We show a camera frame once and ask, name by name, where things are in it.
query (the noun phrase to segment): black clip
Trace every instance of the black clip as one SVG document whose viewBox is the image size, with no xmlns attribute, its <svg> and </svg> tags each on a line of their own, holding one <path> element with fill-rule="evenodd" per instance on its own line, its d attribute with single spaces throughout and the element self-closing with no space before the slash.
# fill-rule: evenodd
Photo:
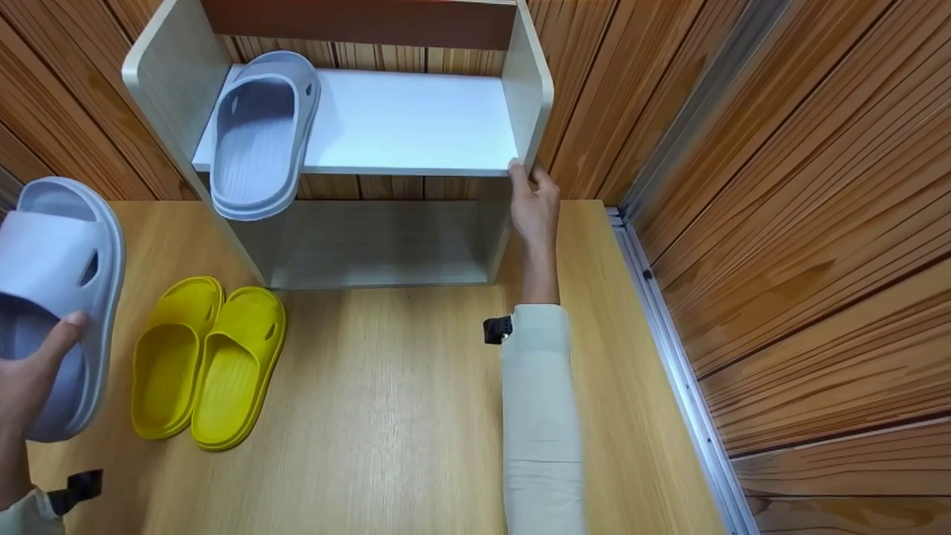
<svg viewBox="0 0 951 535">
<path fill-rule="evenodd" d="M 512 316 L 489 318 L 482 322 L 482 333 L 485 335 L 486 344 L 501 346 L 502 341 L 512 334 Z"/>
<path fill-rule="evenodd" d="M 66 488 L 48 492 L 49 505 L 58 516 L 70 512 L 76 504 L 91 500 L 103 493 L 103 471 L 89 470 L 72 474 L 66 479 Z"/>
</svg>

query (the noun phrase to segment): sleeve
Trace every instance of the sleeve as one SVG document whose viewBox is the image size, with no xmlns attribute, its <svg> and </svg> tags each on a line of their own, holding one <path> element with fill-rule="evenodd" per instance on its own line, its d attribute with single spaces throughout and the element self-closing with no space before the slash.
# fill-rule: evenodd
<svg viewBox="0 0 951 535">
<path fill-rule="evenodd" d="M 53 512 L 47 493 L 35 488 L 10 508 L 0 511 L 3 535 L 65 535 L 63 519 Z"/>
<path fill-rule="evenodd" d="M 505 516 L 510 535 L 585 532 L 581 432 L 568 314 L 519 305 L 502 343 Z"/>
</svg>

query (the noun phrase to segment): shelf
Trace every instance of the shelf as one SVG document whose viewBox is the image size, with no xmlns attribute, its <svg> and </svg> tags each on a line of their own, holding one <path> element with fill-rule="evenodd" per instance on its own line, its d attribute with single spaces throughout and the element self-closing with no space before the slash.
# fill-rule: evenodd
<svg viewBox="0 0 951 535">
<path fill-rule="evenodd" d="M 339 69 L 318 69 L 318 78 L 301 172 L 506 176 L 518 156 L 500 78 Z M 214 121 L 192 158 L 199 172 L 214 159 Z"/>
<path fill-rule="evenodd" d="M 530 167 L 554 88 L 528 5 L 514 5 L 497 78 L 318 69 L 320 100 L 302 172 L 505 177 L 512 158 Z M 295 19 L 290 9 L 270 16 Z M 201 0 L 163 0 L 122 66 L 152 131 L 209 205 L 196 171 L 209 171 L 207 126 L 240 68 Z M 269 287 L 491 284 L 508 242 L 512 187 L 490 179 L 478 191 L 473 201 L 297 200 L 261 221 L 215 221 Z"/>
</svg>

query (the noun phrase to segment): pair of yellow slippers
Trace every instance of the pair of yellow slippers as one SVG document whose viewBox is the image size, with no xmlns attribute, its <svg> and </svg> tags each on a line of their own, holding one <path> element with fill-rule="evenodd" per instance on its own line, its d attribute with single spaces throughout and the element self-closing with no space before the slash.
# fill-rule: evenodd
<svg viewBox="0 0 951 535">
<path fill-rule="evenodd" d="M 237 446 L 258 420 L 286 332 L 283 303 L 262 287 L 238 288 L 226 301 L 212 277 L 169 288 L 135 347 L 136 432 L 159 440 L 191 424 L 204 449 Z"/>
</svg>

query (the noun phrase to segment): slipper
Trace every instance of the slipper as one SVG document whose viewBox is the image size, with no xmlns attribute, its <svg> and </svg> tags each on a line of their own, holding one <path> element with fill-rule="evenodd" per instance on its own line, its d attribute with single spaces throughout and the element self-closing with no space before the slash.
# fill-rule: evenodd
<svg viewBox="0 0 951 535">
<path fill-rule="evenodd" d="M 0 358 L 27 358 L 64 316 L 89 315 L 30 440 L 67 440 L 95 416 L 106 393 L 125 263 L 119 221 L 95 191 L 58 176 L 23 187 L 0 228 Z"/>
<path fill-rule="evenodd" d="M 236 289 L 204 343 L 191 433 L 204 449 L 237 446 L 254 427 L 287 333 L 287 312 L 262 287 Z"/>
<path fill-rule="evenodd" d="M 204 337 L 223 302 L 221 283 L 191 277 L 169 288 L 148 314 L 132 357 L 132 426 L 142 438 L 168 438 L 188 427 Z"/>
<path fill-rule="evenodd" d="M 290 206 L 319 97 L 314 66 L 288 50 L 254 58 L 224 88 L 212 120 L 218 213 L 256 221 Z"/>
</svg>

